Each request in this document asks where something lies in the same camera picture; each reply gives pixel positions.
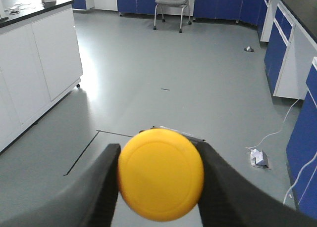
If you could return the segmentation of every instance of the yellow disc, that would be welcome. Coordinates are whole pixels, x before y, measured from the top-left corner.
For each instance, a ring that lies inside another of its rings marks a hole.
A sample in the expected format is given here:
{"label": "yellow disc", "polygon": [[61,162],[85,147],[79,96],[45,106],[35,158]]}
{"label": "yellow disc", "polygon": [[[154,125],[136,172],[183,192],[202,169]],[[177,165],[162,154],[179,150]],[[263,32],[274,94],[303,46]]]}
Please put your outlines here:
{"label": "yellow disc", "polygon": [[124,147],[118,183],[123,199],[136,213],[154,221],[171,221],[197,204],[204,185],[203,163],[186,137],[151,129]]}

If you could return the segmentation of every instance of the black countertop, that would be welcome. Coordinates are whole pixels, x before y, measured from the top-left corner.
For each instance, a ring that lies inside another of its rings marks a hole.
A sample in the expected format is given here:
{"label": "black countertop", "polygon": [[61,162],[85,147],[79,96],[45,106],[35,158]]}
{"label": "black countertop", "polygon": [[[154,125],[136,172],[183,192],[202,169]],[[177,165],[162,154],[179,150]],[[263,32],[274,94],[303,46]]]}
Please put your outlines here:
{"label": "black countertop", "polygon": [[317,0],[281,0],[317,43]]}
{"label": "black countertop", "polygon": [[5,9],[11,8],[17,1],[22,3],[20,6],[20,13],[10,14],[6,12],[7,20],[0,22],[0,28],[8,26],[10,24],[22,21],[27,18],[34,17],[36,15],[63,7],[65,5],[73,3],[74,0],[56,0],[56,2],[49,2],[42,4],[41,0],[1,0]]}

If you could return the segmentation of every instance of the gray floor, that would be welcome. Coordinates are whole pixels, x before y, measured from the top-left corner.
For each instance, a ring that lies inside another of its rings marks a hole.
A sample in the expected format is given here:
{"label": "gray floor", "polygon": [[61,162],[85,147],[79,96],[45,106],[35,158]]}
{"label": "gray floor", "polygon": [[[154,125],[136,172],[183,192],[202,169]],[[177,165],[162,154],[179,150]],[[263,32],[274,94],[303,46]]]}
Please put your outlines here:
{"label": "gray floor", "polygon": [[[283,200],[290,186],[285,148],[300,106],[292,109],[283,131],[259,147],[267,153],[271,169],[251,167],[244,147],[279,130],[294,102],[271,97],[264,72],[266,48],[260,46],[254,28],[195,22],[184,24],[180,34],[179,17],[173,16],[164,24],[158,21],[157,31],[147,16],[119,17],[96,10],[74,17],[84,69],[81,88],[0,156],[0,181],[8,183],[6,188],[14,189],[23,181],[17,164],[22,163],[29,175],[44,176],[47,164],[54,167],[52,174],[64,173],[73,160],[63,159],[77,157],[96,130],[133,136],[161,125],[206,139],[246,179]],[[255,53],[244,51],[248,45]],[[99,143],[119,142],[123,147],[127,141],[124,136],[103,134]],[[8,203],[10,193],[1,198],[1,203]],[[294,206],[293,200],[288,199],[287,205]],[[133,225],[121,218],[123,213],[131,216]],[[201,225],[197,216],[195,208],[180,220],[182,226]],[[179,225],[145,221],[121,198],[114,217],[115,227]]]}

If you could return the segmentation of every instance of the chair leg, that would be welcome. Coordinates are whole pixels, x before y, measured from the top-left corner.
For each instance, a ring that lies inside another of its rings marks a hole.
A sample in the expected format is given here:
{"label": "chair leg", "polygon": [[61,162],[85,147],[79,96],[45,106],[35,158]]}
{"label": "chair leg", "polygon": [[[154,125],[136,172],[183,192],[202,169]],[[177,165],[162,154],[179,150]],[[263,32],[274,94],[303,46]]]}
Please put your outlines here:
{"label": "chair leg", "polygon": [[165,18],[164,18],[164,14],[163,14],[163,6],[162,5],[160,6],[160,10],[162,12],[162,21],[163,21],[163,23],[165,23]]}
{"label": "chair leg", "polygon": [[192,24],[192,21],[190,20],[190,7],[189,7],[189,3],[188,3],[188,24],[191,25]]}
{"label": "chair leg", "polygon": [[179,27],[179,32],[182,33],[182,23],[183,23],[183,12],[184,12],[184,7],[182,7],[182,14],[180,16],[180,27]]}
{"label": "chair leg", "polygon": [[157,29],[157,9],[158,9],[158,5],[155,6],[155,12],[154,12],[154,27],[153,27],[153,30],[156,30]]}

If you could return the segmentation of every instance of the white cable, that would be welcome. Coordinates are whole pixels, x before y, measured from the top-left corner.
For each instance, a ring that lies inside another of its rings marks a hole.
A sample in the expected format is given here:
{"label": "white cable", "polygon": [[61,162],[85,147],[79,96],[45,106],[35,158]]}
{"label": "white cable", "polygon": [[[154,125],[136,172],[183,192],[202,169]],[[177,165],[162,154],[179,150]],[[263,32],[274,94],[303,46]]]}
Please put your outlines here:
{"label": "white cable", "polygon": [[316,167],[315,167],[315,170],[314,170],[313,174],[311,175],[311,179],[309,179],[309,182],[308,182],[308,184],[306,185],[306,188],[305,188],[305,190],[304,190],[304,192],[303,192],[303,194],[302,194],[302,196],[301,196],[301,199],[299,200],[298,204],[301,203],[301,201],[302,201],[302,199],[303,199],[303,197],[304,197],[304,195],[305,195],[305,193],[306,193],[306,191],[307,191],[307,189],[308,189],[309,184],[311,184],[311,181],[312,181],[312,179],[313,179],[313,176],[315,175],[316,170],[317,170],[317,165],[316,165]]}
{"label": "white cable", "polygon": [[269,136],[271,136],[271,135],[275,135],[275,134],[277,134],[277,133],[280,133],[280,132],[283,130],[283,125],[284,125],[284,123],[285,123],[285,121],[286,121],[286,118],[287,118],[289,112],[291,111],[292,107],[293,107],[298,101],[299,101],[299,99],[297,99],[297,100],[292,104],[292,106],[290,106],[290,108],[288,109],[288,111],[287,111],[287,113],[286,113],[286,115],[285,115],[285,118],[284,118],[284,120],[283,120],[281,129],[280,129],[279,131],[264,136],[264,138],[263,138],[263,139],[260,141],[260,143],[258,143],[257,145],[252,146],[252,147],[245,147],[245,148],[246,148],[246,149],[249,149],[249,150],[251,150],[251,149],[253,149],[253,148],[256,148],[256,147],[258,147],[258,146],[263,142],[263,140],[265,140],[267,137],[269,137]]}
{"label": "white cable", "polygon": [[296,180],[295,180],[294,184],[291,185],[291,187],[287,190],[287,192],[286,192],[286,194],[285,194],[285,196],[284,196],[283,205],[285,205],[285,201],[286,201],[287,195],[288,195],[289,192],[293,189],[293,187],[295,187],[295,185],[297,184],[298,179],[299,179],[299,177],[301,176],[302,171],[304,170],[304,168],[307,167],[309,164],[311,164],[311,163],[316,159],[316,157],[317,157],[317,152],[316,152],[316,154],[314,155],[314,157],[313,157],[309,162],[307,162],[307,163],[300,169],[299,173],[297,174],[297,177],[296,177]]}

